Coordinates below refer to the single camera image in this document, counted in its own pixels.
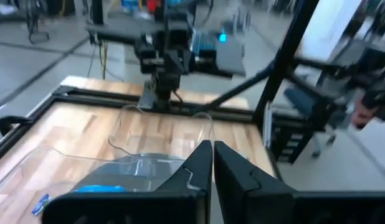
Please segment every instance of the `transparent plastic container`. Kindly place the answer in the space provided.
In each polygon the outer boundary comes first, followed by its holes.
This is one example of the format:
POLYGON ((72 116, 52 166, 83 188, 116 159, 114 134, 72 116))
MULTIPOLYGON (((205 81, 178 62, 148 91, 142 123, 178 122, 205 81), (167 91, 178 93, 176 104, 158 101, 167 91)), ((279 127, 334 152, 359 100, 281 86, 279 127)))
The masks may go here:
POLYGON ((207 113, 192 117, 145 113, 124 106, 116 119, 108 143, 118 161, 155 158, 183 161, 202 140, 212 140, 213 123, 207 113))
POLYGON ((34 149, 0 180, 0 223, 40 223, 40 214, 32 211, 45 195, 53 199, 84 186, 153 190, 150 177, 124 175, 128 166, 132 162, 67 156, 46 147, 34 149))

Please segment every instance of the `white wall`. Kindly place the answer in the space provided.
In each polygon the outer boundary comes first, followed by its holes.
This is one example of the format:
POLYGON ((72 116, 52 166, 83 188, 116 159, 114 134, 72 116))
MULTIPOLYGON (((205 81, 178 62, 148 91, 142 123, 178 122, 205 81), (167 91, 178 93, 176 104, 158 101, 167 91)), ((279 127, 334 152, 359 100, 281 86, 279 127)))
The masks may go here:
POLYGON ((327 61, 361 0, 320 0, 303 36, 300 54, 327 61))

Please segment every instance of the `black bracket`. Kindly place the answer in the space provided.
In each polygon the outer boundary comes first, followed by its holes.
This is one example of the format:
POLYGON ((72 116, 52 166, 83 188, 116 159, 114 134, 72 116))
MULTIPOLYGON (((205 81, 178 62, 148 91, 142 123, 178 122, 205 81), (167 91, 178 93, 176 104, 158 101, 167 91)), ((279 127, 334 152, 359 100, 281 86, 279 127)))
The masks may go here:
POLYGON ((0 118, 0 134, 2 136, 5 136, 7 133, 9 133, 14 125, 24 125, 24 124, 33 124, 33 120, 30 118, 25 118, 21 116, 5 116, 0 118))
POLYGON ((214 174, 225 224, 281 223, 289 217, 295 190, 222 141, 214 145, 214 174))

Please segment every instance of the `small blue item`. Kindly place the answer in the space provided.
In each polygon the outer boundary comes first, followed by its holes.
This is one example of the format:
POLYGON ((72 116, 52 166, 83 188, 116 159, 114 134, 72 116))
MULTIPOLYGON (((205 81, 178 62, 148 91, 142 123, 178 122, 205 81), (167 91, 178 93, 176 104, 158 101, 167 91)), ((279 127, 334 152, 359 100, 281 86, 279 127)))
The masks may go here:
POLYGON ((226 34, 221 34, 220 36, 219 36, 219 41, 220 42, 225 42, 227 40, 227 35, 226 34))
POLYGON ((110 193, 110 192, 126 192, 126 189, 121 186, 104 186, 104 185, 89 185, 76 190, 77 193, 110 193))
POLYGON ((180 4, 180 2, 181 2, 181 0, 170 0, 170 1, 167 1, 169 6, 177 6, 178 4, 180 4))
POLYGON ((45 194, 40 200, 39 203, 33 208, 32 214, 35 216, 38 216, 42 211, 43 208, 49 203, 50 196, 49 194, 45 194))

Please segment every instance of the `blue object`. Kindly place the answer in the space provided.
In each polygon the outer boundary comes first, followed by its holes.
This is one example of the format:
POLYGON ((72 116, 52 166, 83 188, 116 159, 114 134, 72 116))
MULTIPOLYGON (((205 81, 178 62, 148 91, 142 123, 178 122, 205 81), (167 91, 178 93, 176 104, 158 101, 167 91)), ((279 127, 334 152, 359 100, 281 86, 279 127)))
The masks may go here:
POLYGON ((168 3, 168 6, 177 6, 178 4, 180 4, 181 0, 169 0, 167 1, 168 3))
POLYGON ((138 0, 122 0, 122 6, 124 9, 133 12, 135 9, 138 9, 138 0))
POLYGON ((198 33, 195 34, 194 42, 192 43, 192 51, 199 55, 201 50, 215 50, 216 49, 216 42, 217 38, 205 34, 205 33, 198 33))
POLYGON ((219 36, 219 41, 220 42, 225 42, 227 40, 227 35, 226 34, 221 34, 220 36, 219 36))
POLYGON ((85 192, 109 193, 109 192, 126 192, 126 189, 121 186, 89 185, 89 186, 81 187, 75 192, 77 193, 85 193, 85 192))
POLYGON ((33 215, 39 215, 42 211, 43 208, 49 203, 50 196, 49 194, 45 194, 40 200, 39 203, 33 208, 32 214, 33 215))

